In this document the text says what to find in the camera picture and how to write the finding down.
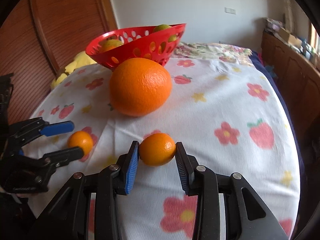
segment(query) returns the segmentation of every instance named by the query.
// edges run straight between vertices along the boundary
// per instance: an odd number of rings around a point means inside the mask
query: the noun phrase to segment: yellow plush toy
[[[75,56],[74,60],[70,64],[60,68],[57,78],[52,80],[51,89],[54,89],[56,86],[58,86],[75,69],[91,64],[96,64],[96,62],[90,58],[85,51],[81,51]]]

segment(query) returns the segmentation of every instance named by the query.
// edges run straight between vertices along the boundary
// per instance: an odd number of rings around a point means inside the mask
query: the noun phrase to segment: red plastic basket
[[[186,24],[172,25],[172,28],[152,33],[155,26],[132,27],[105,33],[87,46],[85,52],[94,61],[112,71],[125,60],[134,57],[151,59],[164,66],[172,51],[179,43]],[[169,42],[172,35],[177,35],[175,41]],[[124,45],[109,51],[99,53],[104,40],[114,37],[124,42]]]

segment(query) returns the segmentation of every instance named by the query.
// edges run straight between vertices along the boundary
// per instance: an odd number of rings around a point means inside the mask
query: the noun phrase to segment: white bedsheet
[[[35,215],[73,173],[100,172],[127,153],[133,140],[161,131],[215,173],[241,173],[290,236],[300,197],[299,164],[288,119],[268,80],[254,67],[221,60],[171,58],[165,68],[172,93],[160,109],[140,118],[112,108],[111,71],[100,65],[78,69],[50,93],[32,117],[71,120],[75,131],[88,131],[96,144],[87,160],[57,169],[49,192],[30,198]],[[25,154],[40,158],[65,148],[69,136],[43,136]],[[184,196],[174,159],[157,168],[140,161],[131,194],[119,196],[118,204],[124,239],[191,239],[196,198]]]

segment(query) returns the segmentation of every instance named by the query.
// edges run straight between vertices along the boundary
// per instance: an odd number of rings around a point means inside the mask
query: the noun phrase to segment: yellow star print
[[[291,184],[292,179],[293,179],[293,177],[291,175],[291,171],[285,171],[284,172],[284,176],[281,179],[281,183],[283,185],[285,185],[286,187],[289,187],[290,184]]]
[[[53,136],[52,137],[52,142],[57,143],[59,141],[59,135]]]
[[[201,101],[206,102],[207,99],[204,98],[204,93],[194,93],[192,98],[194,98],[195,102]]]
[[[83,114],[86,114],[86,113],[89,113],[90,110],[91,110],[92,106],[91,105],[88,105],[88,106],[85,106],[81,109],[82,113]]]
[[[219,81],[224,81],[224,80],[228,79],[228,76],[224,74],[224,75],[217,76],[214,79],[219,80]]]
[[[241,72],[241,69],[238,67],[232,67],[232,69],[234,72],[238,72],[238,73]]]

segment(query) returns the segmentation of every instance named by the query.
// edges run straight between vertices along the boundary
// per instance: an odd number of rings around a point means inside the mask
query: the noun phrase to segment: metal screw
[[[205,171],[205,167],[203,165],[198,165],[197,170],[198,171]]]
[[[235,172],[232,176],[233,176],[235,179],[241,179],[241,178],[242,178],[241,174],[240,174],[240,173],[237,173],[237,172]]]
[[[40,183],[42,181],[42,178],[40,176],[36,176],[35,182]]]
[[[82,177],[82,173],[81,172],[76,172],[75,174],[73,174],[73,178],[74,179],[80,179]]]
[[[112,170],[112,171],[116,171],[117,169],[119,169],[119,165],[117,165],[117,164],[111,164],[111,165],[109,166],[109,169]]]

